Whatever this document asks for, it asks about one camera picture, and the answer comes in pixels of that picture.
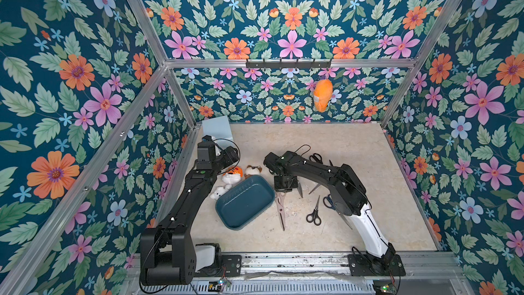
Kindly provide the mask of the small dark scissors middle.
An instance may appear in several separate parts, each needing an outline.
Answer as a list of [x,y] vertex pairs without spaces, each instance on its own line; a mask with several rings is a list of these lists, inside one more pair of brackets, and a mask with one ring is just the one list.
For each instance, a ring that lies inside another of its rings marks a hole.
[[322,184],[316,184],[312,190],[310,190],[310,192],[308,193],[309,195],[312,194],[313,192],[315,192],[320,186],[322,186]]

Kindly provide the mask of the blue handled scissors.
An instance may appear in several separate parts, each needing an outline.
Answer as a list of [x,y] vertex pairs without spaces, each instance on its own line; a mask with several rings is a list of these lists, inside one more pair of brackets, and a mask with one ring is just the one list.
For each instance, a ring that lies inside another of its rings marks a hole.
[[340,210],[336,208],[336,205],[334,204],[331,195],[325,196],[325,197],[323,198],[323,204],[324,204],[324,206],[325,206],[326,208],[329,208],[330,210],[334,210],[334,211],[339,215],[339,217],[341,217],[341,219],[344,221],[344,223],[349,227],[349,229],[353,229],[353,228],[352,228],[352,225],[351,225],[350,222],[347,220],[347,218],[345,217],[345,215],[342,214],[342,213],[340,212]]

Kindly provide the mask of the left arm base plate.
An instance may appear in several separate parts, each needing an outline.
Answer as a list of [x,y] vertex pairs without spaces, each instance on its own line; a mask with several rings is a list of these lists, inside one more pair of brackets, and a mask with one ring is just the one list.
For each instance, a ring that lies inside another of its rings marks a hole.
[[222,255],[211,266],[196,272],[196,277],[239,277],[241,270],[241,255]]

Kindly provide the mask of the tiger plush toy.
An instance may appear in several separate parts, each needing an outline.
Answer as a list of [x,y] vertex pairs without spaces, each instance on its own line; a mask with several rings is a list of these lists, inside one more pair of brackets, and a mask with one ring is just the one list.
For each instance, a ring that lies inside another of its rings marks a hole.
[[244,177],[244,172],[242,168],[235,167],[223,173],[222,181],[225,184],[236,185],[242,181],[243,177]]

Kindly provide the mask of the light blue box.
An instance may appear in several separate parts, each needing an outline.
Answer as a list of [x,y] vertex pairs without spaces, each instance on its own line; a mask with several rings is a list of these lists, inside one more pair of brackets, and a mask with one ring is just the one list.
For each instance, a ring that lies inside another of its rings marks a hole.
[[203,134],[209,135],[220,148],[233,146],[233,135],[227,116],[214,117],[202,121]]

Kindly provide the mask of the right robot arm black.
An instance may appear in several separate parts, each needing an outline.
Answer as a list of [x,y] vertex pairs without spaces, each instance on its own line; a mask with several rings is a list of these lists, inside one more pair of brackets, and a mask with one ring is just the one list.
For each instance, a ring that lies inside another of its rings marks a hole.
[[375,273],[389,270],[396,251],[376,224],[367,190],[349,165],[324,165],[291,151],[282,155],[271,152],[264,158],[263,164],[274,176],[277,191],[290,189],[290,184],[299,177],[326,187],[330,191],[334,210],[349,219],[349,224],[356,228],[364,241],[365,261],[370,269]]

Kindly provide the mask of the teal storage box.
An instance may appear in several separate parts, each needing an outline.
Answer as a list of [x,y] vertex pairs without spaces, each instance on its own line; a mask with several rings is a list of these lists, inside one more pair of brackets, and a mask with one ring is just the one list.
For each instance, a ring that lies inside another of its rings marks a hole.
[[266,179],[256,175],[221,195],[215,209],[226,228],[238,231],[267,210],[275,198],[275,190]]

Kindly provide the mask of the small black scissors bottom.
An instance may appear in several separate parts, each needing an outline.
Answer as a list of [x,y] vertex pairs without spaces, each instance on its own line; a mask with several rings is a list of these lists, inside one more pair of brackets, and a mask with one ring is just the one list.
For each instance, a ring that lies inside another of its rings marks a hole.
[[322,224],[322,219],[319,216],[319,202],[320,202],[320,197],[317,198],[317,202],[315,204],[315,208],[313,209],[312,213],[307,214],[306,216],[307,223],[312,223],[316,226],[320,226]]

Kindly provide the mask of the black hook rail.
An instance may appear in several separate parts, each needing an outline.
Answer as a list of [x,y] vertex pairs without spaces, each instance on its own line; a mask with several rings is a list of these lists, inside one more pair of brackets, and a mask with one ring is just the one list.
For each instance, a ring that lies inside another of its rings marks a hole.
[[332,60],[246,60],[245,65],[247,68],[261,68],[261,69],[284,69],[284,68],[297,68],[299,70],[308,70],[314,68],[330,68]]

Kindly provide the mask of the brown white plush toy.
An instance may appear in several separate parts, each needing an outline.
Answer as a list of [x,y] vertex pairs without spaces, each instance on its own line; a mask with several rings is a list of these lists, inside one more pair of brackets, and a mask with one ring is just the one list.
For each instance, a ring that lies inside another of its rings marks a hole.
[[248,165],[244,170],[244,177],[245,179],[248,179],[253,176],[260,176],[262,171],[263,168],[261,166]]

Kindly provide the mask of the beige kitchen scissors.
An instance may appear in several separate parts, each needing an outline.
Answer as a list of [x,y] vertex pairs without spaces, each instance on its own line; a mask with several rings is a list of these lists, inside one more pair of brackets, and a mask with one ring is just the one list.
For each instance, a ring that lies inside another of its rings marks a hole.
[[297,191],[299,192],[300,197],[304,198],[302,185],[301,185],[301,182],[299,180],[297,180]]

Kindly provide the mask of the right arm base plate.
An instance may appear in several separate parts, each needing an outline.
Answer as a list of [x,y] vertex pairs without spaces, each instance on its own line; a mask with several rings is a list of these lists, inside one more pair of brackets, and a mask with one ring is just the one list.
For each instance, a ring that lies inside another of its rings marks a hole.
[[369,258],[368,255],[349,254],[348,266],[354,277],[405,277],[406,271],[401,257],[395,255],[390,262]]

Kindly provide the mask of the black scissors top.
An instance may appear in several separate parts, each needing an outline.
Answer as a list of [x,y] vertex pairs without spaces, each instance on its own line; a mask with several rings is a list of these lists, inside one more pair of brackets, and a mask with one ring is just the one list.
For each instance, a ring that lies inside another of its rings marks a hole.
[[321,164],[323,165],[323,157],[318,154],[318,153],[313,153],[309,156],[309,160],[314,162],[314,163],[318,163],[318,164]]

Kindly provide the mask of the pink scissors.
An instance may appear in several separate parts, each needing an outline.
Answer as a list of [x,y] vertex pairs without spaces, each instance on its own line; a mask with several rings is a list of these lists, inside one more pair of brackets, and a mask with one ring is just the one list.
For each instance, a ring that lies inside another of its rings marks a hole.
[[285,193],[276,192],[276,205],[278,209],[279,221],[281,223],[282,230],[286,230],[286,221],[285,221]]

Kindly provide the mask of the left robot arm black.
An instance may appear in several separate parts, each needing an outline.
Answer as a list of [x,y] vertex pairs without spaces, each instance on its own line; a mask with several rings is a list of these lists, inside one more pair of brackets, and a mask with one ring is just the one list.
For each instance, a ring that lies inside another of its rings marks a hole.
[[240,162],[240,149],[233,141],[221,148],[210,136],[197,146],[197,158],[186,174],[184,188],[167,216],[141,235],[142,286],[190,284],[200,269],[191,238],[192,224],[211,193],[218,176]]

